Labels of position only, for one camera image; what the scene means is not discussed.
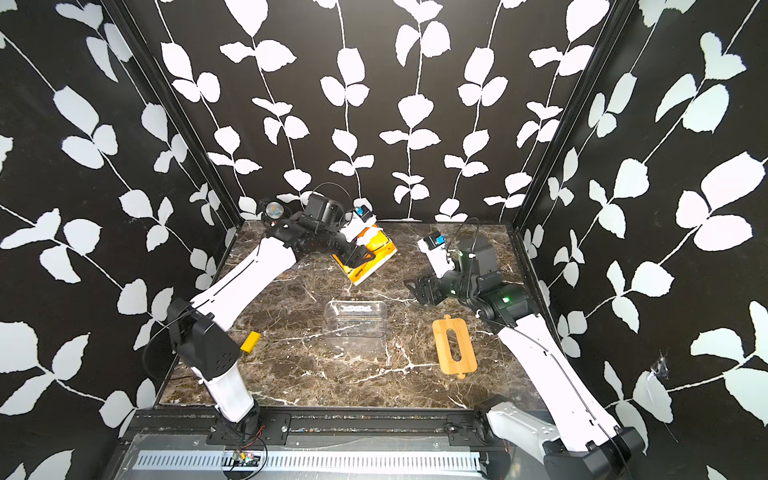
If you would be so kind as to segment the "bamboo tissue box lid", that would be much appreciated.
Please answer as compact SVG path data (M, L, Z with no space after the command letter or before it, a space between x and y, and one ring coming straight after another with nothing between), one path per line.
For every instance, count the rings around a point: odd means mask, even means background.
M464 319L445 315L432 322L441 371L460 380L478 368L469 330Z

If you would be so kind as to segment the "clear plastic tissue box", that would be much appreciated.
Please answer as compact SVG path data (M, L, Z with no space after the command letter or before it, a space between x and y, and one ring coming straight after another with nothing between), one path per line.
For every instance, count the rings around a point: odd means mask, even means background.
M323 339L354 355L383 352L388 307L383 301L331 300L324 307Z

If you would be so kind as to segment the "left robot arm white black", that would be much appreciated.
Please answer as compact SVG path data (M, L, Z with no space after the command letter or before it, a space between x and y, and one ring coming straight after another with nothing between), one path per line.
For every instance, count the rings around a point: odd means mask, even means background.
M267 228L258 246L192 300L173 300L161 328L171 350L202 381L218 413L232 424L257 416L257 402L238 367L242 350L229 334L241 313L304 255L331 254L349 268L375 258L364 235L376 217L365 205L345 208L312 191L299 211L277 199L264 199L258 201L256 215Z

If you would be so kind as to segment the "orange tissue paper pack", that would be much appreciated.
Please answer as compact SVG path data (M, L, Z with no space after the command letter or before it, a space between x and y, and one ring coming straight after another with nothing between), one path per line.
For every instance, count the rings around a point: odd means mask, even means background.
M353 285L365 281L397 252L392 239L376 223L366 227L357 239L366 242L365 247L369 253L369 259L361 266L352 268L343 264L337 255L332 256Z

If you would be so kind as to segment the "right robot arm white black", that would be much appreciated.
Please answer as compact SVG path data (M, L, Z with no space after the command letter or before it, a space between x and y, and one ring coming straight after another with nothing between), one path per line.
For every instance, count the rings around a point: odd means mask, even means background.
M551 479L630 478L629 464L643 452L644 440L598 404L556 345L535 302L522 286L504 281L487 238L462 240L455 258L438 231L417 246L433 269L406 281L417 301L438 305L454 298L497 328L551 416L545 422L501 402L485 415L491 432L538 460Z

